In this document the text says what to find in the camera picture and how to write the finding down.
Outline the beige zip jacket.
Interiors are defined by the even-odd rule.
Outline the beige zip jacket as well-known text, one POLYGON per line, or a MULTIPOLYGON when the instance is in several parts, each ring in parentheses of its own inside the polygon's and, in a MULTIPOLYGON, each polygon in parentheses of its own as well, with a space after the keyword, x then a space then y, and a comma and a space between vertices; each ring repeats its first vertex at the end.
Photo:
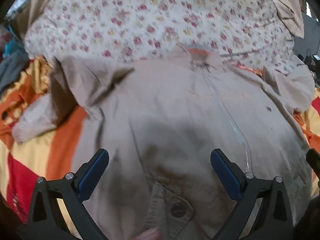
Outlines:
POLYGON ((295 112, 314 94, 307 66, 262 76, 223 62, 217 52, 178 45, 161 59, 58 59, 48 101, 63 95, 86 111, 72 170, 100 148, 109 165, 86 209, 109 239, 159 228, 163 239, 210 239, 231 213, 210 164, 219 148, 245 172, 280 176, 293 221, 311 194, 308 143, 295 112))

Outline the orange yellow red blanket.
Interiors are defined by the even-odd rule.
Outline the orange yellow red blanket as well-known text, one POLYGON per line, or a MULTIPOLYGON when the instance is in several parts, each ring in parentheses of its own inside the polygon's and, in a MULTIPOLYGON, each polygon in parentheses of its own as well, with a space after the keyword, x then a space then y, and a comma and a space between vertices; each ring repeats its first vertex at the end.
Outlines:
POLYGON ((37 179, 57 180, 71 171, 87 115, 65 95, 58 112, 51 108, 52 69, 42 56, 30 60, 1 97, 1 198, 22 223, 37 179))

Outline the beige curtain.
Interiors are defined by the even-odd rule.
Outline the beige curtain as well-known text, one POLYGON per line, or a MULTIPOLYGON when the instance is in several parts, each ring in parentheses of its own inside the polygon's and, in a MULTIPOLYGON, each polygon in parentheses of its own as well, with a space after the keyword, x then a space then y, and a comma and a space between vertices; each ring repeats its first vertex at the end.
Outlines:
POLYGON ((304 38, 304 22, 299 0, 272 0, 277 9, 278 17, 289 32, 304 38))

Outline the floral white quilt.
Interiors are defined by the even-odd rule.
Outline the floral white quilt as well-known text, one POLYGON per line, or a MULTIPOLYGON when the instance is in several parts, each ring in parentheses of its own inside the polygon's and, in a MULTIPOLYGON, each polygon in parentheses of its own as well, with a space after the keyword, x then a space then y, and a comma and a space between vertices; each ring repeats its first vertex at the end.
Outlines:
POLYGON ((31 0, 24 44, 31 56, 121 62, 199 44, 245 67, 289 74, 295 37, 272 0, 31 0))

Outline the grey cloth at left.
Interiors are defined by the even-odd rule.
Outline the grey cloth at left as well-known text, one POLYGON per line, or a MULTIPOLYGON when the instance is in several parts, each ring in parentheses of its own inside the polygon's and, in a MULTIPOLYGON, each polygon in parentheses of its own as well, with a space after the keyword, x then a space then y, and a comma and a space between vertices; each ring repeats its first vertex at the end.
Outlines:
POLYGON ((1 62, 1 96, 13 82, 20 78, 20 72, 28 62, 28 55, 21 51, 15 51, 1 62))

